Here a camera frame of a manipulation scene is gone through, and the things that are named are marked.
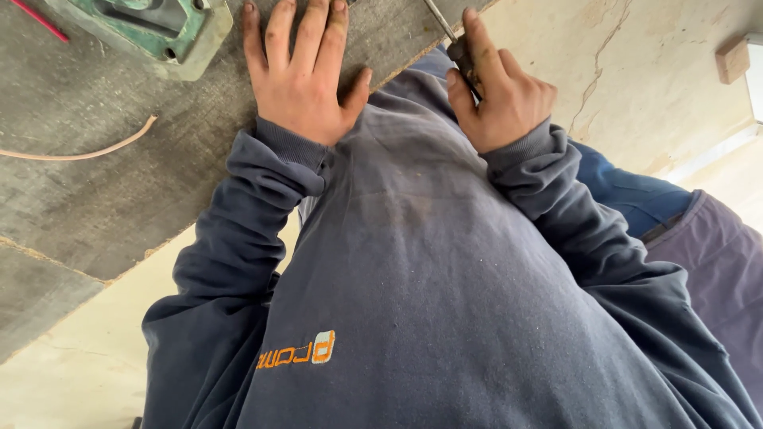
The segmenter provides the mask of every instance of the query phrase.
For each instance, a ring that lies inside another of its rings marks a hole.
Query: green metal object
[[[225,0],[46,0],[167,79],[196,80],[233,26]]]

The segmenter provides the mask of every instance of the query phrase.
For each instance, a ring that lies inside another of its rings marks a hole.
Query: hand
[[[273,8],[265,33],[266,56],[259,10],[251,0],[244,3],[243,47],[254,98],[263,119],[332,147],[353,127],[368,102],[371,69],[361,71],[340,106],[336,90],[349,24],[347,3],[310,0],[292,57],[289,33],[296,9],[295,0],[281,0]]]
[[[479,106],[458,70],[448,71],[448,99],[459,125],[479,153],[526,136],[551,115],[558,90],[522,71],[508,50],[496,51],[477,11],[464,11],[464,28],[482,82]]]

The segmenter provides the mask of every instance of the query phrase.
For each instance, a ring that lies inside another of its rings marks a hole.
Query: screwdriver
[[[450,41],[452,42],[447,50],[448,58],[456,63],[461,76],[466,81],[466,85],[468,85],[469,89],[471,89],[472,94],[475,95],[477,101],[481,102],[482,94],[480,92],[482,90],[482,85],[475,71],[475,64],[472,60],[472,53],[469,52],[469,45],[466,41],[466,34],[461,37],[456,37],[456,35],[453,33],[453,30],[450,28],[450,25],[448,25],[448,21],[446,21],[443,14],[439,12],[439,9],[437,6],[435,6],[433,1],[424,0],[424,3],[429,6],[429,9],[434,14],[434,17],[437,18],[437,22],[443,26],[445,34],[448,35],[448,38],[450,38]]]

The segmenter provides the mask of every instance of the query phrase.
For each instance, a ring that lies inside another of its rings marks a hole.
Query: sleeve cuff
[[[488,162],[488,169],[508,169],[527,160],[554,151],[551,135],[551,117],[530,131],[525,137],[502,148],[483,153],[480,157]]]
[[[254,137],[263,142],[283,163],[297,163],[318,172],[330,148],[257,117]]]

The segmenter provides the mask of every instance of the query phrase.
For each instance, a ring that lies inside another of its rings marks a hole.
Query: screwdriver handle
[[[448,58],[451,59],[459,68],[461,76],[466,81],[472,94],[475,95],[478,102],[482,101],[482,82],[475,71],[475,64],[472,60],[472,53],[469,52],[469,45],[466,42],[466,34],[459,37],[458,41],[450,44],[448,47]]]

